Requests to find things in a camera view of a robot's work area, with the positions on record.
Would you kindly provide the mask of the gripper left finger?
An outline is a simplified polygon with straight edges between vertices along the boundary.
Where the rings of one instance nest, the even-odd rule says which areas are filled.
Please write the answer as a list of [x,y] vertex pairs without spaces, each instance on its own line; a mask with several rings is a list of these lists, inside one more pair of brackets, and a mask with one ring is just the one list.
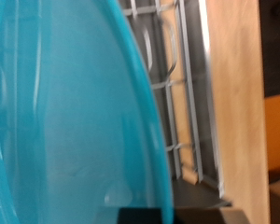
[[120,208],[117,224],[162,224],[159,208]]

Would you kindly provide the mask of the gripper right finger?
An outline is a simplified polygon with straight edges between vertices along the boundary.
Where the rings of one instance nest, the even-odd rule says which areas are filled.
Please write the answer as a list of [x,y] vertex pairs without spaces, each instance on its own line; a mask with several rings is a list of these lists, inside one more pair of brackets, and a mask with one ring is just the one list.
[[174,224],[250,224],[245,213],[236,208],[179,208]]

